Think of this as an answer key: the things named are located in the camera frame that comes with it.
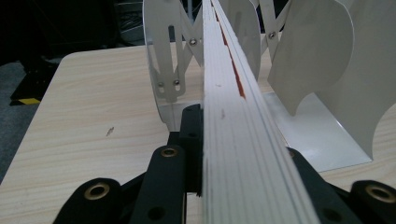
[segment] black metal frame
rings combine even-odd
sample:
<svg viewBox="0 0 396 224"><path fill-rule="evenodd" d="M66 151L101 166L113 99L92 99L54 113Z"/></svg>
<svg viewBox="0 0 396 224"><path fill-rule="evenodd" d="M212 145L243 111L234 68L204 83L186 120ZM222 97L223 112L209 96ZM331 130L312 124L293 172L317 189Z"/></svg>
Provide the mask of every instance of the black metal frame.
<svg viewBox="0 0 396 224"><path fill-rule="evenodd" d="M396 223L395 189L358 181L348 193L289 150L321 223ZM154 151L144 174L123 186L104 178L81 185L54 223L185 223L187 192L201 195L202 160L203 112L191 105L183 110L180 132Z"/></svg>

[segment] screw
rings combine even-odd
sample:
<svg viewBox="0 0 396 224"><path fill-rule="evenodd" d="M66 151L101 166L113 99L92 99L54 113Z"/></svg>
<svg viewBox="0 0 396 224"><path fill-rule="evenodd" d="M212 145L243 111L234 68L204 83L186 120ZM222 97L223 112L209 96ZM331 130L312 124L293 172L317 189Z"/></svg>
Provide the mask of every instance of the screw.
<svg viewBox="0 0 396 224"><path fill-rule="evenodd" d="M190 41L189 41L189 44L190 44L190 46L195 46L195 45L197 45L197 39L191 38Z"/></svg>
<svg viewBox="0 0 396 224"><path fill-rule="evenodd" d="M273 32L271 32L271 33L268 35L268 38L274 39L275 36L276 36L276 32L273 31Z"/></svg>

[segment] table surface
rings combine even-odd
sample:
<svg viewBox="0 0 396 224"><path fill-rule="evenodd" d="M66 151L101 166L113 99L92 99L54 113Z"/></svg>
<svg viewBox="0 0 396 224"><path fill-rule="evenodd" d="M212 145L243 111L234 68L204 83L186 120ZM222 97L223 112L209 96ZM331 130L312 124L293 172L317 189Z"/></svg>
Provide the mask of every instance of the table surface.
<svg viewBox="0 0 396 224"><path fill-rule="evenodd" d="M261 74L268 74L268 55ZM197 64L191 71L199 76ZM265 75L259 79L270 91ZM349 190L373 179L396 188L396 106L375 132L374 161L321 175ZM0 223L51 223L82 183L109 177L124 184L146 171L166 144L144 47L65 57L0 186ZM189 196L188 223L200 223L200 199Z"/></svg>

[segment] white plastic panel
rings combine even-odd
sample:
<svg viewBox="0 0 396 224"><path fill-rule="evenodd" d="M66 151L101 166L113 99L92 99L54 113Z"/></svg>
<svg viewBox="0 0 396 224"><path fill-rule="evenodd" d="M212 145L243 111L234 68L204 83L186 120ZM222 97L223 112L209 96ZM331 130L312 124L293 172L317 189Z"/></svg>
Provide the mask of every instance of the white plastic panel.
<svg viewBox="0 0 396 224"><path fill-rule="evenodd" d="M333 0L292 1L268 82L289 113L311 92L334 84L353 49L346 8Z"/></svg>
<svg viewBox="0 0 396 224"><path fill-rule="evenodd" d="M318 172L372 160L314 93L301 101L295 116L273 92L264 98L288 146L301 152Z"/></svg>
<svg viewBox="0 0 396 224"><path fill-rule="evenodd" d="M348 3L355 32L352 58L343 77L318 97L372 156L376 125L396 103L396 2Z"/></svg>
<svg viewBox="0 0 396 224"><path fill-rule="evenodd" d="M275 8L273 0L259 0L260 1L260 9L262 10L262 23L265 28L265 37L262 40L261 52L264 49L268 48L270 52L271 62L275 58L276 48L279 43L278 31L279 29L276 26L276 16L275 16Z"/></svg>
<svg viewBox="0 0 396 224"><path fill-rule="evenodd" d="M254 76L259 76L261 65L261 37L260 25L257 20L256 9L249 0L222 0L219 1L227 19L238 37L251 71Z"/></svg>
<svg viewBox="0 0 396 224"><path fill-rule="evenodd" d="M185 74L192 55L198 64L203 63L202 13L192 25L179 1L147 0L143 14L154 98L162 121L169 131L177 131L181 119L177 101L186 92Z"/></svg>

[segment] hole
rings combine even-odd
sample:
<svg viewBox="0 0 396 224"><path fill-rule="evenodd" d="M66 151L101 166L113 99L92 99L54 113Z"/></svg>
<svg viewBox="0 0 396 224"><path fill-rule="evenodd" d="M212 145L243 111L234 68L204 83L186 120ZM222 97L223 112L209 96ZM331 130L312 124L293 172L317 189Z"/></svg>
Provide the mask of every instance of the hole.
<svg viewBox="0 0 396 224"><path fill-rule="evenodd" d="M343 220L343 217L336 211L332 210L331 208L323 208L323 215L333 222L340 222Z"/></svg>
<svg viewBox="0 0 396 224"><path fill-rule="evenodd" d="M177 155L177 150L174 148L166 148L161 151L163 157L174 157Z"/></svg>
<svg viewBox="0 0 396 224"><path fill-rule="evenodd" d="M376 185L366 187L367 193L383 203L396 203L396 196L388 189Z"/></svg>
<svg viewBox="0 0 396 224"><path fill-rule="evenodd" d="M180 80L176 79L174 81L174 86L176 91L180 91Z"/></svg>
<svg viewBox="0 0 396 224"><path fill-rule="evenodd" d="M165 216L165 209L162 207L153 207L150 210L148 210L148 218L156 221L160 220Z"/></svg>
<svg viewBox="0 0 396 224"><path fill-rule="evenodd" d="M169 42L175 42L175 26L168 26Z"/></svg>
<svg viewBox="0 0 396 224"><path fill-rule="evenodd" d="M386 199L390 198L390 195L381 189L373 189L373 194L381 198L386 198Z"/></svg>
<svg viewBox="0 0 396 224"><path fill-rule="evenodd" d="M103 188L102 186L98 186L97 188L91 190L91 195L97 196L102 194L103 192L105 192L105 188Z"/></svg>
<svg viewBox="0 0 396 224"><path fill-rule="evenodd" d="M106 183L99 182L85 190L84 197L88 200L99 200L105 197L110 191L110 186Z"/></svg>

